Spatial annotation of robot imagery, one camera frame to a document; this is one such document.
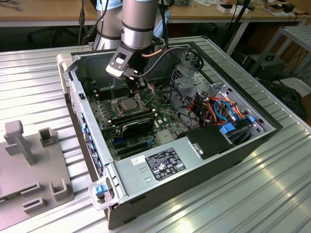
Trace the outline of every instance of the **lab workbench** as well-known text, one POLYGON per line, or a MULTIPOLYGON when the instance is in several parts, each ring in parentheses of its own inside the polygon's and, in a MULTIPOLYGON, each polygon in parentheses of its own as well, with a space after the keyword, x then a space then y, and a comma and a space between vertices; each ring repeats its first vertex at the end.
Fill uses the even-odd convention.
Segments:
MULTIPOLYGON (((311 128, 228 55, 202 37, 195 42, 283 126, 240 164, 110 232, 310 232, 311 128)), ((19 119, 25 134, 56 129, 75 198, 3 232, 107 232, 91 204, 86 168, 58 76, 56 55, 88 46, 0 53, 0 140, 3 123, 19 119)), ((203 71, 214 81, 217 73, 203 71)))

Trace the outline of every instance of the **black cable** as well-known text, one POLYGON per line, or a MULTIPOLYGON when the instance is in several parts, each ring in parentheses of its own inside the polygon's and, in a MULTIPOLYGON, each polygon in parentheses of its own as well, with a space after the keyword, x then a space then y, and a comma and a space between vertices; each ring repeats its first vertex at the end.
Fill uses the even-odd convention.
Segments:
POLYGON ((168 30, 167 30, 167 25, 165 23, 165 8, 164 8, 164 0, 161 0, 161 8, 160 9, 160 13, 162 16, 162 26, 163 26, 163 38, 165 41, 165 45, 162 48, 162 50, 165 50, 169 44, 169 35, 168 35, 168 30))
POLYGON ((202 69, 202 68, 203 68, 203 66, 204 66, 204 61, 203 61, 202 57, 199 55, 199 53, 197 53, 197 51, 195 51, 195 50, 192 49, 192 48, 172 47, 172 48, 166 50, 165 52, 163 52, 163 53, 161 54, 161 56, 156 60, 156 62, 152 65, 152 67, 151 67, 149 70, 147 70, 147 71, 146 71, 145 73, 143 73, 143 74, 137 75, 136 77, 137 77, 137 78, 141 78, 141 77, 144 77, 144 76, 146 76, 147 74, 149 74, 149 73, 156 67, 156 65, 160 62, 160 60, 161 60, 166 54, 168 54, 169 52, 171 52, 172 50, 186 50, 186 51, 192 52, 194 55, 196 55, 196 56, 199 58, 200 66, 199 66, 198 68, 190 68, 190 67, 188 67, 188 68, 189 68, 189 69, 193 69, 193 70, 199 70, 199 69, 202 69))
MULTIPOLYGON (((290 62, 290 61, 292 61, 293 59, 295 59, 296 57, 298 57, 298 56, 300 56, 300 55, 297 55, 297 56, 295 56, 295 57, 292 57, 290 60, 288 60, 288 62, 287 62, 287 64, 290 62)), ((282 76, 282 71, 284 70, 284 68, 285 68, 285 66, 283 67, 283 69, 279 72, 279 74, 278 74, 278 76, 282 76)))
POLYGON ((287 51, 293 46, 293 42, 291 43, 291 45, 288 46, 288 48, 283 52, 283 54, 281 55, 281 58, 284 57, 284 55, 287 53, 287 51))
POLYGON ((298 60, 297 60, 297 62, 296 62, 296 65, 292 68, 291 73, 293 73, 293 71, 295 70, 296 66, 297 66, 297 65, 299 65, 298 63, 299 63, 299 60, 300 60, 300 57, 301 57, 301 54, 302 54, 302 50, 303 50, 303 48, 301 47, 301 50, 300 50, 300 54, 299 54, 298 60))
POLYGON ((224 36, 223 36, 222 43, 224 43, 224 39, 226 38, 226 35, 227 35, 227 33, 228 33, 228 30, 229 30, 229 28, 231 27, 231 24, 232 24, 232 22, 233 22, 235 13, 236 13, 236 11, 237 11, 237 8, 238 8, 238 2, 237 2, 237 4, 235 5, 235 10, 234 10, 234 13, 233 13, 231 22, 229 23, 229 26, 227 27, 227 31, 225 32, 225 34, 224 34, 224 36))
POLYGON ((80 11, 80 16, 79 16, 79 25, 80 25, 80 30, 79 30, 79 37, 78 37, 78 44, 81 45, 81 34, 82 34, 82 28, 85 23, 86 17, 84 13, 84 0, 81 0, 81 11, 80 11))
POLYGON ((172 90, 173 90, 173 83, 172 83, 171 88, 170 88, 170 104, 171 104, 171 107, 172 107, 175 111, 179 112, 180 115, 183 115, 183 116, 185 116, 185 117, 188 117, 190 120, 194 120, 195 122, 197 122, 198 120, 196 120, 196 119, 194 119, 194 118, 188 116, 187 114, 181 113, 180 111, 178 111, 178 110, 172 105, 172 90))
MULTIPOLYGON (((106 0, 106 5, 105 5, 105 10, 104 10, 104 12, 103 12, 103 16, 106 14, 107 7, 108 7, 108 2, 109 2, 109 0, 106 0)), ((100 40, 101 40, 101 36, 102 36, 102 33, 103 33, 103 28, 104 28, 104 20, 102 21, 101 34, 100 34, 100 38, 98 39, 98 42, 97 42, 97 45, 96 45, 95 50, 97 50, 97 48, 98 48, 98 46, 99 46, 99 42, 100 42, 100 40)))
POLYGON ((95 22, 95 24, 93 25, 93 27, 91 27, 91 28, 88 30, 87 34, 85 35, 85 37, 84 37, 83 40, 82 40, 82 45, 84 44, 86 38, 90 37, 90 36, 93 34, 93 32, 94 32, 94 30, 95 30, 97 24, 102 20, 102 18, 103 18, 104 16, 105 16, 105 14, 102 14, 102 15, 97 19, 97 21, 95 22))
POLYGON ((306 51, 306 54, 305 54, 305 56, 301 59, 301 61, 299 62, 299 60, 300 60, 300 56, 299 56, 299 58, 298 58, 298 61, 297 61, 297 64, 294 66, 294 68, 292 69, 292 71, 291 72, 294 72, 298 67, 299 67, 299 65, 301 64, 301 62, 305 59, 305 57, 308 55, 308 53, 307 53, 308 51, 306 51))
MULTIPOLYGON (((244 12, 245 12, 249 2, 250 2, 250 0, 245 0, 244 1, 243 7, 242 7, 238 17, 236 18, 235 22, 233 23, 233 26, 231 26, 231 25, 229 26, 229 30, 228 30, 229 31, 229 35, 233 34, 233 36, 234 36, 235 33, 238 31, 240 19, 242 18, 242 16, 243 16, 243 14, 244 14, 244 12)), ((221 49, 224 50, 227 47, 228 40, 229 40, 229 36, 226 36, 224 42, 221 45, 221 49)))

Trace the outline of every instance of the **warning label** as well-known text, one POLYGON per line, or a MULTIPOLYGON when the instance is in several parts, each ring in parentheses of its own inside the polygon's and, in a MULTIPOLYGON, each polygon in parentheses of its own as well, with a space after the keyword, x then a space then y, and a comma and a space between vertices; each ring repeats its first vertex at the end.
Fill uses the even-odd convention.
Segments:
POLYGON ((174 148, 151 155, 146 158, 146 162, 157 181, 186 169, 174 148))

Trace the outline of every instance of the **aluminum table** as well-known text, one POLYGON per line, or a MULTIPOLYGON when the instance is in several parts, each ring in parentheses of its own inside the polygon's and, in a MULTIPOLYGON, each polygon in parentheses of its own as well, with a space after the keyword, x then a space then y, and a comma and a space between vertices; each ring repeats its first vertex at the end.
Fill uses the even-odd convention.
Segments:
MULTIPOLYGON (((270 43, 267 45, 266 49, 263 51, 259 59, 256 61, 252 69, 250 70, 250 74, 254 74, 256 70, 259 68, 260 64, 263 60, 267 57, 268 53, 271 51, 273 46, 276 42, 281 38, 281 36, 286 36, 287 40, 283 43, 280 49, 277 51, 277 56, 281 56, 284 50, 288 47, 291 41, 297 43, 302 48, 307 50, 308 52, 311 51, 311 27, 304 26, 304 27, 280 27, 279 30, 276 32, 270 43)), ((309 60, 304 67, 299 72, 298 77, 301 77, 303 72, 311 66, 311 60, 309 60)))
MULTIPOLYGON (((0 53, 0 138, 3 122, 20 119, 25 133, 58 131, 72 182, 73 201, 28 219, 7 232, 307 232, 311 231, 311 128, 210 40, 193 41, 282 125, 240 164, 115 230, 92 207, 91 182, 69 117, 56 55, 84 47, 0 53)), ((205 65, 213 80, 219 77, 205 65)))

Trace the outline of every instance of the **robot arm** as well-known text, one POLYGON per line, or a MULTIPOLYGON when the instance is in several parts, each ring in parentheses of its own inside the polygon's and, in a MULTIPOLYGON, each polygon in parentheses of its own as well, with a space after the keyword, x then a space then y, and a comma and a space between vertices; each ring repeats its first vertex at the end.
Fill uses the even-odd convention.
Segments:
POLYGON ((155 50, 152 41, 155 22, 160 21, 158 0, 98 0, 98 17, 107 5, 103 20, 97 25, 94 49, 118 48, 106 71, 114 77, 130 77, 134 70, 142 72, 155 50))

